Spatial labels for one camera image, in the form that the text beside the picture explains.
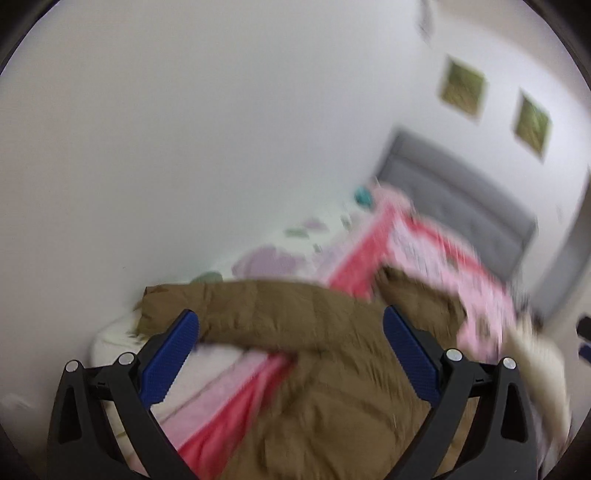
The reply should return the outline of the brown puffer jacket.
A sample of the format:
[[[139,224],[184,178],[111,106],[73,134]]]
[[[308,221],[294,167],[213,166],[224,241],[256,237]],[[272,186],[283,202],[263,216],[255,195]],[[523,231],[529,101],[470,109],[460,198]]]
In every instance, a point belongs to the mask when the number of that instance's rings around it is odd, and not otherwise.
[[[145,290],[138,329],[164,331],[183,310],[199,337],[294,356],[294,368],[222,470],[225,479],[382,479],[424,422],[383,330],[388,306],[445,348],[467,318],[460,298],[384,267],[377,299],[308,283],[249,280]]]

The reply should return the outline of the cream fleece folded blanket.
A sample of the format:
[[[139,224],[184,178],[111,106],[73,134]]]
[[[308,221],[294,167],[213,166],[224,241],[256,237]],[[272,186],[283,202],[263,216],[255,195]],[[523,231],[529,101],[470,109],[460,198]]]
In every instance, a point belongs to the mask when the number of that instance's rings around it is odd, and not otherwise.
[[[534,328],[531,316],[524,313],[515,325],[505,329],[503,353],[516,361],[550,441],[564,447],[569,440],[571,405],[561,351]]]

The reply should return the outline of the pink cartoon blanket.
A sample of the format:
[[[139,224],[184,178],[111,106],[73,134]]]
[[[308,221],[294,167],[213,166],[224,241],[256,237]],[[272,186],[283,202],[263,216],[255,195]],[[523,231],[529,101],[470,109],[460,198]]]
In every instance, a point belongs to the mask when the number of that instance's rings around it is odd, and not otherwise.
[[[377,186],[376,208],[332,263],[325,283],[315,284],[356,299],[377,299],[375,277],[384,267],[457,295],[467,313],[455,347],[472,359],[496,359],[506,326],[515,321],[506,288],[484,268],[465,240],[418,214],[401,191]]]

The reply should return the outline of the grey door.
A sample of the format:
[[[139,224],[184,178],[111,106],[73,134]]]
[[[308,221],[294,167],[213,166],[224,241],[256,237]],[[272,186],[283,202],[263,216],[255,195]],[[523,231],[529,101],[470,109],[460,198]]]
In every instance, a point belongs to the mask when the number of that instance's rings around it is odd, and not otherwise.
[[[533,293],[533,318],[542,326],[565,304],[590,261],[590,172],[566,240]]]

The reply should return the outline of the grey upholstered headboard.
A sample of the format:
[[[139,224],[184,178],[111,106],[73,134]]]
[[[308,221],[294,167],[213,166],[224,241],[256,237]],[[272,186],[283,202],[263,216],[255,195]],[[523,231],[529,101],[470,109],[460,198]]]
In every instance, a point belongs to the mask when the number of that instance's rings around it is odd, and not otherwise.
[[[499,280],[513,280],[537,220],[497,183],[406,130],[394,136],[377,179],[407,194],[419,213],[465,237]]]

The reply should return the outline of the white floral bed sheet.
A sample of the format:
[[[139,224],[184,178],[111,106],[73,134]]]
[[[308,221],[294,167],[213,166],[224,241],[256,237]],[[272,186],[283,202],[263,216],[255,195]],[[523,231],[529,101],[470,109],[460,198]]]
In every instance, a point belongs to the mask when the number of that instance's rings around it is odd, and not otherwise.
[[[266,243],[197,277],[325,283],[370,212],[352,201],[322,208],[277,231]],[[214,479],[293,367],[284,354],[201,344],[184,361],[164,400],[151,411],[181,458],[200,479]]]

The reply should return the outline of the teal plush toy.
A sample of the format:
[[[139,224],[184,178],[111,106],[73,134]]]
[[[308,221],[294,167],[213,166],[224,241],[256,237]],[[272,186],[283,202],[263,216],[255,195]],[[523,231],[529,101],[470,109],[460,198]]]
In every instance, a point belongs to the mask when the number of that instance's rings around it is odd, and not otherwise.
[[[368,187],[359,187],[353,194],[353,199],[356,201],[356,205],[360,208],[372,210],[374,208],[374,198],[372,192]]]

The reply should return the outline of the right green wall picture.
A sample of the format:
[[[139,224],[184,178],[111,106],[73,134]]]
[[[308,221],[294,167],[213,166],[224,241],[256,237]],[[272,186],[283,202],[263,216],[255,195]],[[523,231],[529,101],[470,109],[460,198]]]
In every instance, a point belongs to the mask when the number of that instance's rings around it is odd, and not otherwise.
[[[520,92],[514,135],[540,162],[544,161],[550,139],[552,120],[549,112],[526,92]]]

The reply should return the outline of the green wall picture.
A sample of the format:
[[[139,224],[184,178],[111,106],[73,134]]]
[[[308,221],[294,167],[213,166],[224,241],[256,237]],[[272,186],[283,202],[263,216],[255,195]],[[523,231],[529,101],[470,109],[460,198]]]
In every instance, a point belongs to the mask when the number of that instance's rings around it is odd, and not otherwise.
[[[471,65],[449,56],[439,90],[440,100],[474,122],[481,118],[488,80]]]
[[[544,161],[550,139],[552,120],[549,112],[526,92],[520,92],[514,135],[540,162]]]

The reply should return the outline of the left green wall picture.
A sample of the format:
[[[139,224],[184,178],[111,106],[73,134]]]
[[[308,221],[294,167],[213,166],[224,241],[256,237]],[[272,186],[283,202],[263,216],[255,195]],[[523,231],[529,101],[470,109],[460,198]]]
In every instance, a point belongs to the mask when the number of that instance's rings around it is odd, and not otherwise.
[[[488,80],[471,65],[449,56],[439,90],[440,100],[474,122],[481,118]]]

